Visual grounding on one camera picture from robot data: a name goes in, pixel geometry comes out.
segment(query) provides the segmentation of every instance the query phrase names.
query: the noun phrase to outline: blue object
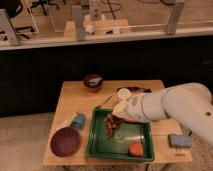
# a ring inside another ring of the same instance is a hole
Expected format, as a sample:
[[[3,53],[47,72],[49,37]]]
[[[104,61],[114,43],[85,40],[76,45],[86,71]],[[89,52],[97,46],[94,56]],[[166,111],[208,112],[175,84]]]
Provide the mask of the blue object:
[[[84,127],[85,120],[86,117],[83,113],[77,113],[77,116],[73,119],[71,123],[71,127],[78,131],[81,131]]]
[[[186,135],[169,134],[169,144],[172,147],[190,148],[192,146],[191,137]]]

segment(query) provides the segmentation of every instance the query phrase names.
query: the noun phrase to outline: table leg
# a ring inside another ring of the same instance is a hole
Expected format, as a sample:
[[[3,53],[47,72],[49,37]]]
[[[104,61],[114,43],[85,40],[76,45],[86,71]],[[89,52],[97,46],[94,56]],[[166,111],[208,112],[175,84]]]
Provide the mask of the table leg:
[[[148,169],[149,169],[149,163],[146,164],[145,171],[148,171]]]
[[[172,163],[166,163],[166,164],[160,169],[160,171],[166,171],[166,170],[168,170],[171,166],[172,166]]]
[[[64,165],[64,166],[62,166],[62,167],[63,167],[64,171],[70,171],[69,166]]]

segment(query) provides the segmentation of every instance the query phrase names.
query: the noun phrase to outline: dark bowl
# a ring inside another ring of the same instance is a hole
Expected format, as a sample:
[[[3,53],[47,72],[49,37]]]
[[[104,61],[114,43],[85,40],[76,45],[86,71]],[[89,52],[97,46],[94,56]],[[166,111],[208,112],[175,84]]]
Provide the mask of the dark bowl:
[[[84,78],[84,85],[90,92],[97,92],[101,89],[103,78],[97,74],[90,74]]]

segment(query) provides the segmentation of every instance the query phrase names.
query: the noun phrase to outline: cable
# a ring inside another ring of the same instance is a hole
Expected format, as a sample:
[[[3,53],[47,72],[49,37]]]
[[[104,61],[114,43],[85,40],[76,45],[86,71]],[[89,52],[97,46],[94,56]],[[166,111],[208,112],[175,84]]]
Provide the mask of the cable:
[[[160,0],[163,4],[165,4],[165,5],[168,5],[168,6],[172,6],[172,5],[174,5],[174,3],[172,2],[172,3],[168,3],[168,2],[165,2],[164,0]]]
[[[104,2],[104,1],[101,1],[102,4],[105,4],[105,5],[108,5],[107,2]],[[117,9],[113,9],[113,12],[117,12],[117,11],[120,11],[121,8],[122,8],[122,5],[119,4],[119,3],[114,3],[114,2],[110,2],[111,5],[115,5],[115,6],[118,6]],[[111,13],[111,11],[102,11],[103,13]]]
[[[153,0],[137,0],[138,2],[141,3],[148,3],[148,4],[156,4],[159,3],[159,0],[153,1]]]
[[[121,10],[122,5],[119,4],[119,3],[110,2],[109,0],[107,0],[107,2],[101,1],[101,3],[102,4],[107,4],[109,6],[109,8],[110,8],[110,11],[102,11],[102,12],[103,13],[111,13],[112,16],[113,16],[113,19],[116,19],[116,16],[115,16],[114,12],[117,12],[117,11]],[[112,5],[119,6],[119,7],[117,9],[113,9]]]

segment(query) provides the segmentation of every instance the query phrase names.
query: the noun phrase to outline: tiled floor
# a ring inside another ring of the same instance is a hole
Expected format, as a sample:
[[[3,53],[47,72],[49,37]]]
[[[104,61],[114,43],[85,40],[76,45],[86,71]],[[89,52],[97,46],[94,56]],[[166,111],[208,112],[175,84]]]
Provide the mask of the tiled floor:
[[[62,167],[42,165],[54,113],[0,118],[0,170],[63,171]],[[213,147],[192,134],[193,162],[173,164],[169,171],[212,171]],[[73,171],[142,171],[144,164],[118,166],[74,166]],[[160,171],[161,164],[152,164],[149,171]]]
[[[22,0],[24,9],[20,15],[12,19],[14,26],[33,25],[38,28],[33,38],[46,37],[62,37],[66,26],[66,22],[72,20],[71,6],[74,1],[66,0],[63,4],[62,0],[54,0],[60,7],[59,10],[55,6],[46,5],[48,15],[43,15],[41,6],[33,8],[33,16],[27,12],[27,8],[31,2],[35,0]],[[110,0],[111,3],[118,3],[121,9],[115,12],[117,19],[127,19],[130,26],[140,26],[132,31],[143,30],[162,30],[169,21],[172,6],[166,6],[156,0],[156,3],[145,3],[143,0]],[[118,5],[112,5],[113,9],[118,9]],[[109,6],[102,3],[102,11],[109,12]],[[88,10],[84,10],[83,14],[88,14]],[[112,19],[111,13],[105,13],[107,19]],[[213,1],[212,0],[185,0],[185,6],[180,18],[178,27],[213,27]]]

